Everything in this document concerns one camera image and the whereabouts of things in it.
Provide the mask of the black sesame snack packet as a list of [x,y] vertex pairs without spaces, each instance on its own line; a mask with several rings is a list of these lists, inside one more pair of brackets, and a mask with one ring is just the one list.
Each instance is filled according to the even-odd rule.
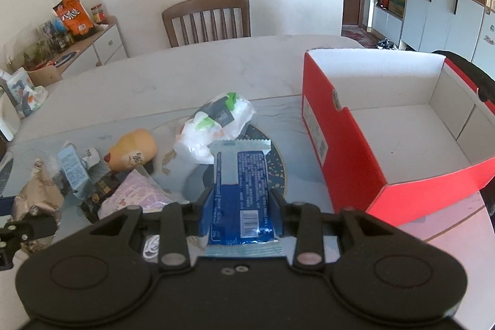
[[94,184],[93,191],[80,205],[82,213],[92,224],[99,220],[98,212],[103,202],[110,198],[119,186],[120,181],[113,173],[107,173]]

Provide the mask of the yellow capybara plush toy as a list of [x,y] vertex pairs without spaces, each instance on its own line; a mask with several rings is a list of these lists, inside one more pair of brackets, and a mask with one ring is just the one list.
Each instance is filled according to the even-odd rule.
[[122,136],[110,147],[103,161],[111,171],[118,173],[150,162],[157,152],[158,147],[151,132],[139,128]]

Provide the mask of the pink white snack bag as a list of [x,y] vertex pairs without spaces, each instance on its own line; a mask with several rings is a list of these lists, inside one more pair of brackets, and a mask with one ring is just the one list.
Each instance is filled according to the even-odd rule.
[[143,167],[137,167],[126,176],[112,196],[102,202],[97,216],[104,219],[130,206],[138,206],[144,213],[154,213],[172,203],[184,204],[186,200],[181,194],[162,189]]

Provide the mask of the orange snack bag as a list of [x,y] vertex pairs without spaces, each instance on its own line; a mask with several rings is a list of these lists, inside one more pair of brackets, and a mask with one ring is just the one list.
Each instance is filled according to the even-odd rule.
[[97,32],[95,24],[79,0],[61,0],[53,10],[77,41]]

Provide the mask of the clear bag dark dried food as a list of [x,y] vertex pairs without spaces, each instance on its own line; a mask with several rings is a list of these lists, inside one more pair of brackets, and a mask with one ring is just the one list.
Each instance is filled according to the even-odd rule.
[[57,159],[72,193],[78,199],[84,200],[92,190],[92,182],[75,147],[72,144],[65,146],[57,153]]

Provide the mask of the black padded chair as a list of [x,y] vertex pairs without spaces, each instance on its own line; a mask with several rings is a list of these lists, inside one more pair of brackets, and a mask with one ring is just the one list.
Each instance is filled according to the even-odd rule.
[[462,73],[476,85],[476,93],[483,102],[494,103],[494,80],[472,62],[450,51],[435,50],[434,54],[442,54],[447,57]]

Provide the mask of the blue white snack packet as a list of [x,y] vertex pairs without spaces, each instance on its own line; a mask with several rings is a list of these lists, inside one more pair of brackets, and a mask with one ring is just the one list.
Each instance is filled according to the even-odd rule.
[[283,257],[269,212],[270,140],[212,142],[214,191],[205,256]]

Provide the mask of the red white cardboard box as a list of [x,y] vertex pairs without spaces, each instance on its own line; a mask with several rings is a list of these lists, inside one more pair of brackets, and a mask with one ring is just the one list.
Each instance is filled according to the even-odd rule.
[[309,50],[302,117],[334,210],[399,226],[494,177],[494,89],[442,54]]

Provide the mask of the white patterned plastic bag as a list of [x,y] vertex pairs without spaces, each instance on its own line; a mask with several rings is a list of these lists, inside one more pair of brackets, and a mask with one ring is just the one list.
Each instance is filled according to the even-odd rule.
[[16,111],[21,117],[27,117],[38,110],[48,98],[48,90],[42,85],[35,86],[23,68],[19,68],[13,74],[1,70],[1,79],[6,82],[9,94],[16,103]]

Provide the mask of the white wooden side cabinet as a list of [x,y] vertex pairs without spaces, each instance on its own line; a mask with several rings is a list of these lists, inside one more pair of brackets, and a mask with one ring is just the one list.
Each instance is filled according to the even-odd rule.
[[118,20],[109,16],[95,35],[74,43],[42,67],[29,71],[28,75],[35,85],[49,86],[124,58],[127,58],[127,52]]

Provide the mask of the white green tissue pack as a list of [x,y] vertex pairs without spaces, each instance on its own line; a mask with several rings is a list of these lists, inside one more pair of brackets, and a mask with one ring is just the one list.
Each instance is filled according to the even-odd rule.
[[185,121],[175,136],[174,151],[195,164],[212,164],[211,143],[236,140],[255,112],[252,103],[238,93],[222,93]]

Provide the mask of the wooden dining chair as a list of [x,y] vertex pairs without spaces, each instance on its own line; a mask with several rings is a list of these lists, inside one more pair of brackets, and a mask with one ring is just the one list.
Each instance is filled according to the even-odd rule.
[[249,0],[186,0],[162,12],[170,46],[251,36]]

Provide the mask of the beige brown snack bag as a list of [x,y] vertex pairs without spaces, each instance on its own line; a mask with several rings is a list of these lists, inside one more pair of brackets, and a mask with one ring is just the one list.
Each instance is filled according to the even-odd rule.
[[20,221],[29,214],[48,214],[55,219],[58,230],[63,202],[64,197],[45,168],[45,164],[41,159],[36,158],[31,178],[14,199],[11,217],[13,221]]

